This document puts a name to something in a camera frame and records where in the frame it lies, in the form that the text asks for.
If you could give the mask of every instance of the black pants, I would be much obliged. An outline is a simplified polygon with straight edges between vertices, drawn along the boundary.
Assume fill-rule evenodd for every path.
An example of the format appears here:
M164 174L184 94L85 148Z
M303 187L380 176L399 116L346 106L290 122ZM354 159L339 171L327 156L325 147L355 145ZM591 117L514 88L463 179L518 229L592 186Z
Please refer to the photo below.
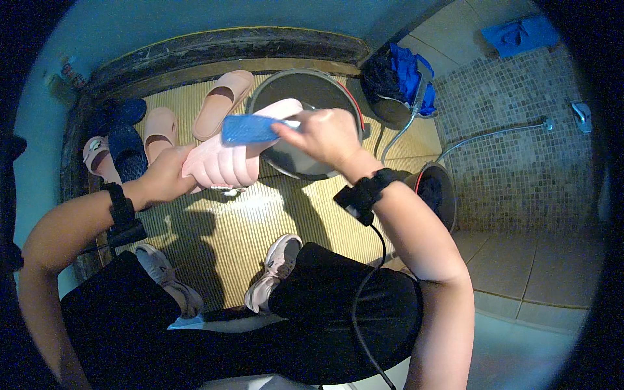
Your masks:
M246 333L167 330L175 300L123 252L67 294L63 318L95 388L194 389L211 379L280 374L339 384L376 374L353 332L353 296L371 267L306 244L269 307L288 319ZM406 359L422 319L418 284L388 269L366 284L357 319L382 368Z

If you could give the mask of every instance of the metal hose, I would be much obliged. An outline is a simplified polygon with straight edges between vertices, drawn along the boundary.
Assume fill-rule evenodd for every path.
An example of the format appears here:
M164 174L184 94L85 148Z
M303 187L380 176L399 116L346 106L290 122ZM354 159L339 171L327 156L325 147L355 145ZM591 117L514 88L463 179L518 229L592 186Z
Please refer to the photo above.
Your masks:
M405 125L405 127L403 127L403 130L398 132L398 134L394 136L394 138L390 141L390 143L388 143L388 146L386 146L386 148L384 149L384 152L381 154L381 163L382 164L384 164L386 162L386 154L388 154L388 150L390 150L390 148L392 147L392 145L394 145L396 140L399 139L400 136L402 136L403 133L405 133L405 131L407 131L407 128L412 124L412 122L414 121L414 118L416 118L417 114L418 114L418 110L412 110L412 116L409 118L409 120L408 120L407 124Z
M495 131L495 132L482 134L482 135L476 135L475 137L471 137L471 138L465 139L463 141L460 141L460 142L456 143L452 147L450 147L447 150L445 150L442 154L440 154L440 156L436 159L436 163L439 163L444 158L444 156L446 156L447 154L449 154L451 152L451 150L454 150L454 149L460 147L461 145L464 145L467 142L474 141L476 139L483 138L483 137L488 137L490 135L500 134L500 133L504 133L504 132L510 132L510 131L513 131L513 130L528 130L528 129L536 129L538 127L541 127L542 129L544 129L546 131L552 130L552 127L553 127L552 119L546 119L544 122L542 122L541 124L538 124L538 125L512 127L511 129L498 130L498 131Z

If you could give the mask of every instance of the striped mat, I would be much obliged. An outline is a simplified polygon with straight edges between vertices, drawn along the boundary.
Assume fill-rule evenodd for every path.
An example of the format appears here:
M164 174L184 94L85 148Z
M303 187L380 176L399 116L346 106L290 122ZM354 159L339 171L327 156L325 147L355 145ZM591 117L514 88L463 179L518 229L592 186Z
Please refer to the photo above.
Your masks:
M255 76L255 87L269 76ZM396 131L375 119L357 79L335 79L348 87L364 121L371 123L372 135L364 146L373 152L378 143L381 154ZM201 82L146 96L147 109L171 109L178 117L178 143L193 142L193 120L213 83ZM244 106L235 113L243 114ZM144 126L144 121L136 125L141 135ZM417 172L439 153L441 146L433 120L417 119L388 153L386 165ZM360 225L333 202L333 196L345 185L342 177L302 182L262 162L258 183L236 198L207 190L182 196L139 217L149 236L145 242L161 249L179 267L178 277L199 291L207 310L217 310L243 304L245 291L261 275L267 249L284 233L297 233L304 242L314 241L357 261L367 263L379 258L381 244L372 229ZM120 250L133 250L138 244Z

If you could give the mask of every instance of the blue scrub brush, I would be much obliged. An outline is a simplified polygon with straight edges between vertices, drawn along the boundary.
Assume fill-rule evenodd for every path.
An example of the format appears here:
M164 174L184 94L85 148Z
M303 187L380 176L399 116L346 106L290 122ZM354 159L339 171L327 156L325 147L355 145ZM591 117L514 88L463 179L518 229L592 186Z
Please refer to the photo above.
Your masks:
M285 124L295 130L301 124L296 120L280 120L259 115L228 115L223 119L221 140L225 146L276 141L280 138L271 130L271 125L275 123Z

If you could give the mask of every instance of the pink slipper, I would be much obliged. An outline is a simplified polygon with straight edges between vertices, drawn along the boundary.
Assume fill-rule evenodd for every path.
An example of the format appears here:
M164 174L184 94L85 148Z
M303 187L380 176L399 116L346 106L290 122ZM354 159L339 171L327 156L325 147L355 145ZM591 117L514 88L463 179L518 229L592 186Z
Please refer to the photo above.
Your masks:
M223 118L238 107L253 87L253 74L232 71L224 74L208 91L193 123L193 136L206 141L221 131Z
M93 137L88 140L82 149L82 162L92 175L104 178L107 183L121 184L106 138Z
M303 108L296 99L275 102L255 114L285 119L299 114ZM182 165L182 177L193 176L199 186L192 193L205 188L231 190L254 184L260 174L260 154L277 141L262 144L223 146L221 137L212 137L191 150Z
M147 165L151 165L165 149L178 144L178 119L166 107L151 110L145 119L143 148Z

